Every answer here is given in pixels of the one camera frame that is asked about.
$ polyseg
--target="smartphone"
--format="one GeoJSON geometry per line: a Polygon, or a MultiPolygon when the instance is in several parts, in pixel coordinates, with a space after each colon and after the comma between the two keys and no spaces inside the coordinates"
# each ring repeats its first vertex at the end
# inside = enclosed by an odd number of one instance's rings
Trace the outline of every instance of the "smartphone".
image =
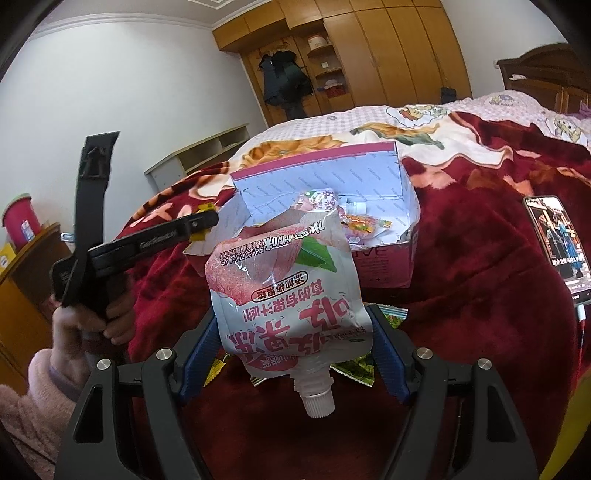
{"type": "Polygon", "coordinates": [[[563,278],[575,304],[591,300],[591,271],[583,245],[562,202],[555,196],[525,197],[542,250],[563,278]]]}

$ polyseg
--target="blue gripper pad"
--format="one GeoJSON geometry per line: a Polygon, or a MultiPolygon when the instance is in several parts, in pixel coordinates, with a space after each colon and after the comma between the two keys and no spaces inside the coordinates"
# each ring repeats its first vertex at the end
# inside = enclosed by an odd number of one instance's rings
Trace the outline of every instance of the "blue gripper pad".
{"type": "Polygon", "coordinates": [[[195,350],[191,353],[189,361],[185,364],[183,387],[178,394],[183,404],[191,398],[197,397],[201,392],[209,369],[212,367],[213,360],[221,346],[222,342],[217,331],[217,318],[214,317],[203,332],[195,350]]]}
{"type": "Polygon", "coordinates": [[[372,355],[378,367],[379,374],[386,384],[388,393],[404,404],[410,399],[411,395],[406,383],[404,364],[400,360],[384,329],[376,320],[373,312],[369,309],[367,311],[374,327],[372,355]]]}

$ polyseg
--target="pink box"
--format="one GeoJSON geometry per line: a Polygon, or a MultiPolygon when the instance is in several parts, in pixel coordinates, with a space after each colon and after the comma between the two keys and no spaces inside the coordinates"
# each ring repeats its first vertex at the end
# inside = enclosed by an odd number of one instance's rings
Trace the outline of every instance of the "pink box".
{"type": "Polygon", "coordinates": [[[274,160],[232,174],[237,192],[220,209],[220,221],[205,241],[185,251],[207,255],[243,226],[264,223],[289,208],[298,194],[330,187],[339,196],[364,202],[368,215],[392,228],[353,252],[361,287],[408,287],[413,276],[420,207],[393,142],[348,145],[274,160]]]}

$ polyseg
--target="ceiling molding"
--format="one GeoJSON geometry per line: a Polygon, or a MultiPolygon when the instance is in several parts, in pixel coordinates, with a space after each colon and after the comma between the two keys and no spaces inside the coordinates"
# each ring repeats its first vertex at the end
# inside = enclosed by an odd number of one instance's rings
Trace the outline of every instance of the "ceiling molding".
{"type": "Polygon", "coordinates": [[[213,8],[214,10],[220,10],[220,8],[225,7],[227,4],[231,4],[233,1],[234,0],[189,0],[191,3],[213,8]]]}
{"type": "Polygon", "coordinates": [[[27,41],[35,40],[36,38],[44,37],[45,35],[50,35],[62,30],[67,30],[68,28],[117,22],[161,23],[168,25],[180,25],[182,27],[204,28],[205,30],[212,29],[210,25],[207,25],[203,22],[188,20],[187,18],[168,17],[166,15],[132,13],[92,14],[67,18],[65,20],[59,20],[47,25],[42,25],[31,34],[27,41]]]}
{"type": "Polygon", "coordinates": [[[221,20],[218,20],[217,22],[215,22],[212,25],[212,30],[216,29],[217,27],[220,27],[224,23],[228,23],[230,20],[234,20],[236,17],[240,17],[240,15],[242,15],[243,13],[248,12],[249,10],[252,10],[252,9],[254,9],[256,7],[260,7],[262,4],[269,3],[270,1],[271,0],[257,0],[256,2],[253,2],[251,4],[246,5],[245,7],[239,8],[238,10],[236,10],[236,11],[232,12],[231,14],[225,16],[221,20]]]}

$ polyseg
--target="wooden headboard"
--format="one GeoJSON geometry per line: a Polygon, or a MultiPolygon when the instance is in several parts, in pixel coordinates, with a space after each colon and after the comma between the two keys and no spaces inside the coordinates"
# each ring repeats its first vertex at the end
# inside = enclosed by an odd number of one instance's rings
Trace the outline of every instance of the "wooden headboard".
{"type": "Polygon", "coordinates": [[[535,48],[498,63],[506,89],[527,93],[547,109],[577,113],[581,102],[589,106],[591,75],[567,43],[535,48]]]}

